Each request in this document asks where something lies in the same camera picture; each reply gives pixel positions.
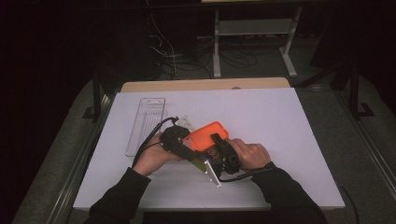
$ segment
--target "person's left hand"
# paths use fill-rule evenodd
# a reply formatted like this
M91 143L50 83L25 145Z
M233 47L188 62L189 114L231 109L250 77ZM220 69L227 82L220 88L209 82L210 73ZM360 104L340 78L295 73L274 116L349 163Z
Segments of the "person's left hand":
M160 169L168 161L181 160L180 157L172 152L168 152L161 146L161 133L155 134L148 142L147 147L134 166L133 170L137 173L148 176Z

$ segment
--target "wire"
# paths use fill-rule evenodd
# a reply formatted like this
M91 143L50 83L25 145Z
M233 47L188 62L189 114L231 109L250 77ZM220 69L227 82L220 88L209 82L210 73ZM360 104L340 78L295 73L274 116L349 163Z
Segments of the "wire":
M247 172L247 173L245 173L245 174L239 175L239 176L237 176L237 177L235 177L235 178L225 179L225 180L219 178L219 182L223 182L223 183L234 182L234 181L237 181L237 180L241 180L241 179L248 178L248 177L250 177L250 176L253 176L253 175L258 174L258 173L261 173L261 172L272 171L272 170L273 170L272 168L259 168L259 169L254 169L254 170L251 170L250 172Z
M145 141L140 145L139 149L136 152L136 155L134 156L134 162L132 163L132 168L136 165L136 163L139 161L140 156L142 155L143 151L146 149L146 145L148 144L149 140L155 135L156 132L158 132L161 127L165 124L166 121L172 120L172 123L175 125L175 122L178 121L178 117L175 118L167 118L161 121L160 123L157 124L157 126L154 127L154 129L151 131L151 133L148 135L148 137L145 139Z
M342 189L344 191L344 193L348 197L350 203L352 204L353 211L355 213L356 224L360 224L361 223L361 219L359 218L358 207L356 206L355 202L353 202L352 197L348 193L347 189L343 185L339 185L339 187L340 187L340 189Z
M149 146L146 146L145 149L148 149L149 147L153 147L153 146L158 145L158 144L160 144L160 143L161 143L161 142L153 143L153 144L151 144L151 145L149 145Z

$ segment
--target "orange case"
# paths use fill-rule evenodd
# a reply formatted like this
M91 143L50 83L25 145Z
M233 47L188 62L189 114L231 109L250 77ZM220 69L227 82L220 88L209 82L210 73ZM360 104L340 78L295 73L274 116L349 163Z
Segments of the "orange case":
M191 141L189 148L192 150L205 151L215 145L215 142L213 142L212 138L210 137L210 135L213 133L218 133L222 139L228 138L228 132L218 121L214 121L190 133L183 140L187 142Z

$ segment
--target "white table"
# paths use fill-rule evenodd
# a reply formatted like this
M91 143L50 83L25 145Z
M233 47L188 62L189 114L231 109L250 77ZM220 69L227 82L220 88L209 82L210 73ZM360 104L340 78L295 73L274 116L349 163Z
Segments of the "white table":
M253 78L250 82L261 80ZM222 80L197 80L196 86L206 81L210 86ZM166 83L180 84L177 81ZM188 86L194 81L181 83ZM275 164L296 179L322 209L345 206L295 90L274 88L119 93L79 189L75 208L89 209L131 166L133 157L126 157L125 150L139 100L147 97L166 98L169 117L188 115L197 128L216 120L231 138L263 144ZM150 178L152 181L139 206L143 210L261 210L270 207L260 189L249 179L222 183L218 189L207 175L187 161L169 162Z

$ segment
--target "dark background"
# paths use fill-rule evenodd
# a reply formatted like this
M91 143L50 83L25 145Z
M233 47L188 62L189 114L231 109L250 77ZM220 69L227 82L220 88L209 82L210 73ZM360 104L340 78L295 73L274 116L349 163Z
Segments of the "dark background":
M95 4L107 4L107 1ZM321 35L326 30L313 65L326 68L346 55L356 56L360 73L376 85L394 112L395 9L391 1L330 8L309 7L304 10L298 28L298 32L304 35ZM212 27L210 22L207 23L205 13L200 15L189 22L198 21L195 23L198 31L202 31L199 21L204 24L203 30L207 26ZM138 43L147 41L142 37L142 30L135 37L136 32L124 32L131 29L128 21L139 21L137 17L117 15L110 17L111 23L103 23L104 16L108 15L78 10L75 3L66 0L0 2L0 74L4 99L0 112L1 223L11 222L69 107L82 87L92 79L95 69L99 67L106 71L109 67L118 66L114 65L114 60L104 56L103 49L95 41L110 51L115 48L125 50L122 60L152 63L147 60L153 59L149 52L144 51L140 54L143 59L138 59L128 50L142 49L134 46L125 49L122 45L122 40L129 38L141 38ZM160 25L166 27L169 22ZM194 53L193 49L184 50L191 55ZM117 77L114 85L111 84L114 80L106 76L110 72L103 74L102 84L110 83L110 91L127 79L154 79L156 74L156 69L149 64L140 67L150 71L149 77L136 76L136 67L122 69L125 75Z

